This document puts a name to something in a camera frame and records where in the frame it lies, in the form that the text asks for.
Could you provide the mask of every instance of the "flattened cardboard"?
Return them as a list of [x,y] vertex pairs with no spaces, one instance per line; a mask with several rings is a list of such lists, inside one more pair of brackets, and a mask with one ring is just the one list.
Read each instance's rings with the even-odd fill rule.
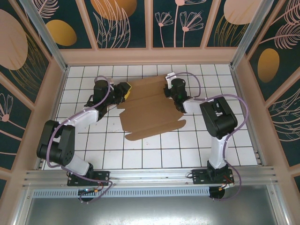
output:
[[179,112],[172,99],[164,94],[165,75],[129,82],[132,86],[126,102],[118,105],[125,109],[120,114],[122,128],[130,134],[126,139],[136,141],[182,128],[185,120],[179,120]]

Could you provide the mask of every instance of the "white grid surface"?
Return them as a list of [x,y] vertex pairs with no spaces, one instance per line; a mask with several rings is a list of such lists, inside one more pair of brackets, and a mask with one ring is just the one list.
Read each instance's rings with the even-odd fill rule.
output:
[[[228,65],[136,65],[71,67],[60,100],[57,120],[82,110],[93,94],[94,78],[104,75],[115,83],[163,75],[170,72],[190,72],[200,80],[201,97],[219,94],[236,94]],[[198,94],[198,84],[193,77],[186,80],[187,93]],[[238,100],[227,99],[238,124],[244,120]],[[141,169],[206,167],[210,155],[211,136],[201,114],[185,114],[181,120],[186,125],[172,132],[129,141],[120,122],[123,110],[113,108],[97,123],[78,131],[75,136],[75,153],[95,169]],[[229,142],[227,160],[232,165],[257,165],[256,156],[245,125]]]

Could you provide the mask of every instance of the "white bracket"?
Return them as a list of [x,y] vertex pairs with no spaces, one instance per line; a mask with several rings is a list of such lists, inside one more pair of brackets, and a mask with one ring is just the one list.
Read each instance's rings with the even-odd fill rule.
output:
[[167,74],[167,76],[165,77],[165,79],[168,82],[168,89],[171,89],[171,87],[172,87],[171,81],[176,78],[176,76],[173,76],[173,75],[175,75],[174,72]]

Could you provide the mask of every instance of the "leaf drawing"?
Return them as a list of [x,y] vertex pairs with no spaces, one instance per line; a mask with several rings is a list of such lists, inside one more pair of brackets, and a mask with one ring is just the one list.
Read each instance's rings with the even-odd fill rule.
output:
[[276,23],[278,20],[280,20],[282,17],[284,17],[285,21],[288,24],[296,24],[300,21],[300,0],[289,0],[289,3],[287,4],[285,8],[285,13],[283,13],[280,17],[278,17],[276,20],[273,21],[271,25]]
[[300,41],[300,23],[283,25],[277,31],[275,37],[271,37],[259,44],[274,40],[275,46],[281,49],[292,49]]
[[18,70],[9,70],[15,81],[28,93],[37,95],[47,66],[37,43],[28,34],[27,60]]
[[300,89],[289,98],[275,102],[269,112],[281,141],[300,139]]
[[130,42],[130,23],[123,8],[114,1],[114,7],[108,0],[95,1],[102,16],[94,13],[98,24],[97,43],[100,48],[127,48]]
[[33,0],[38,14],[45,19],[50,19],[59,8],[58,0]]

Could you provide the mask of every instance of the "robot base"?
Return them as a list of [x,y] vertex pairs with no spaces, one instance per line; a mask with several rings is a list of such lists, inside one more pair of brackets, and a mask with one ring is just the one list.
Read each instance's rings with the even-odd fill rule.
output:
[[233,172],[231,169],[227,169],[222,173],[222,176],[217,176],[214,180],[211,180],[211,177],[207,169],[202,170],[192,170],[192,178],[194,184],[220,184],[223,185],[227,182],[226,176],[232,183],[234,183]]
[[[109,171],[93,171],[91,175],[94,180],[109,180]],[[108,183],[102,183],[103,186],[108,186]],[[99,183],[81,179],[73,174],[68,175],[67,185],[69,187],[82,187],[82,186],[99,186]]]

